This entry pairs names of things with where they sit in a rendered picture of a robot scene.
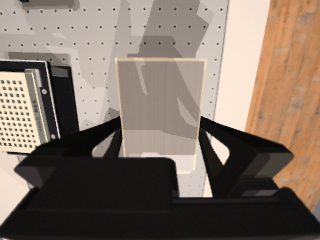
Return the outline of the black rectangular frame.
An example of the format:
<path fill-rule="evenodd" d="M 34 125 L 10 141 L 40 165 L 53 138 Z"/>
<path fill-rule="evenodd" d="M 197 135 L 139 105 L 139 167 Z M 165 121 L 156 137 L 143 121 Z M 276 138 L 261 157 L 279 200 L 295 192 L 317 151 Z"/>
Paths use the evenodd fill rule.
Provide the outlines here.
<path fill-rule="evenodd" d="M 72 70 L 70 66 L 53 67 L 48 61 L 0 59 L 0 72 L 26 72 L 36 74 L 37 84 L 41 91 L 50 141 L 79 132 Z"/>

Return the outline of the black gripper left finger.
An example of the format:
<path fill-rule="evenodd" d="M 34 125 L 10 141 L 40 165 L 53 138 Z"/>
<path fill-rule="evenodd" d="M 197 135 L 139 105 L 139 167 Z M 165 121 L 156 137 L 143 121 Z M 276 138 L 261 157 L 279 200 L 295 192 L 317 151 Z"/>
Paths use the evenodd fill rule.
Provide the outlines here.
<path fill-rule="evenodd" d="M 103 157 L 118 157 L 123 140 L 120 116 L 103 124 L 40 144 L 28 155 L 93 157 L 93 149 L 112 133 L 114 136 Z"/>

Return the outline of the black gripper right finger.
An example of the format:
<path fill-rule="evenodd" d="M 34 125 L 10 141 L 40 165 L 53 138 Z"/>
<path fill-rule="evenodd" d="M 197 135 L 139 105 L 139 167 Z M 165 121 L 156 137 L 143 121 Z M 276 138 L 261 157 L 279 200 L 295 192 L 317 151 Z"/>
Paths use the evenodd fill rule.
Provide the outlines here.
<path fill-rule="evenodd" d="M 229 156 L 224 164 L 206 132 L 228 148 Z M 198 140 L 212 197 L 226 197 L 237 182 L 243 179 L 273 179 L 294 159 L 294 154 L 283 144 L 203 116 L 200 117 Z"/>

